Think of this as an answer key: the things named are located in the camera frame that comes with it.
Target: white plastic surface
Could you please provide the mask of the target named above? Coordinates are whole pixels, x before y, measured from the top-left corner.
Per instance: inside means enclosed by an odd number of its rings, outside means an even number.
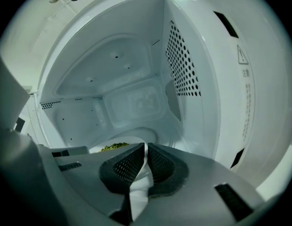
[[[201,89],[201,97],[178,97],[181,121],[163,92],[172,79],[165,56],[171,21],[189,47]],[[159,86],[140,87],[152,79]],[[103,101],[91,101],[100,96]],[[79,103],[86,104],[73,106],[82,97]],[[56,112],[39,108],[50,146],[92,148],[141,133],[145,141],[208,156],[227,168],[244,148],[233,170],[258,185],[292,137],[292,45],[261,0],[103,0],[70,25],[49,55],[38,101],[52,100],[62,101]],[[97,112],[89,114],[92,108]],[[59,116],[73,123],[63,125]]]
[[[109,93],[104,98],[108,115],[116,127],[155,121],[166,111],[166,96],[157,80],[146,80]]]
[[[292,145],[290,145],[275,170],[257,188],[257,192],[267,201],[283,193],[292,179]]]

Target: gray plastic part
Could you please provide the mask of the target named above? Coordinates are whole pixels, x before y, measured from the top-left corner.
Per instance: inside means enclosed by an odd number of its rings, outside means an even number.
[[[81,198],[63,177],[51,150],[29,136],[0,130],[0,173],[24,202],[57,225],[120,225]]]
[[[86,202],[103,214],[110,216],[122,209],[125,196],[111,193],[99,177],[100,166],[108,159],[117,156],[129,149],[138,146],[132,144],[118,149],[91,153],[78,156],[57,157],[55,161],[58,166],[79,162],[81,167],[63,171],[62,174],[71,187]]]
[[[56,224],[120,225],[107,215],[121,208],[124,196],[108,191],[98,177],[98,168],[105,160],[135,146],[54,158],[50,149],[36,145],[30,137],[2,130],[0,172],[25,202]],[[253,210],[263,204],[251,185],[219,163],[156,146],[184,161],[189,177],[174,195],[150,199],[133,225],[233,225],[235,218],[214,189],[222,183],[228,183]],[[60,171],[58,165],[75,161],[82,166]]]
[[[232,225],[235,218],[215,186],[228,183],[252,209],[263,204],[256,190],[221,164],[195,154],[156,145],[184,161],[189,168],[186,184],[174,195],[150,199],[137,218],[143,225]]]
[[[0,129],[13,129],[29,97],[0,58]]]

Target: black mesh grille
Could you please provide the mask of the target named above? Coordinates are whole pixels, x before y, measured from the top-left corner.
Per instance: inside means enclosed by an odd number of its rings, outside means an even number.
[[[148,165],[151,169],[154,183],[165,181],[174,172],[174,163],[151,147],[148,148]]]
[[[130,184],[135,180],[144,163],[144,148],[141,147],[114,165],[114,171]]]

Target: mesh vent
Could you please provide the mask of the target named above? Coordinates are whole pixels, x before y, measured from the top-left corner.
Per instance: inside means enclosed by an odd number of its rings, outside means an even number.
[[[82,164],[80,162],[74,162],[74,163],[70,163],[70,164],[66,164],[66,165],[61,165],[58,167],[61,171],[67,171],[67,170],[78,168],[81,166],[82,166]]]
[[[151,147],[148,147],[147,161],[155,184],[165,181],[174,172],[174,163]]]
[[[173,22],[170,24],[170,34],[165,54],[172,71],[177,95],[201,96],[198,78],[195,66],[190,57],[190,52]]]
[[[144,147],[139,148],[129,156],[114,165],[114,171],[121,179],[132,183],[144,163]]]
[[[41,107],[43,110],[52,108],[52,106],[56,103],[60,103],[61,101],[54,101],[54,102],[47,102],[47,103],[41,103]]]

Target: warning label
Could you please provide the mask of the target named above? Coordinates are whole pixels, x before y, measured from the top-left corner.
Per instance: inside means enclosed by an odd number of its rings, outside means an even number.
[[[241,65],[248,65],[249,62],[238,45],[237,45],[237,50],[238,50],[238,63]]]

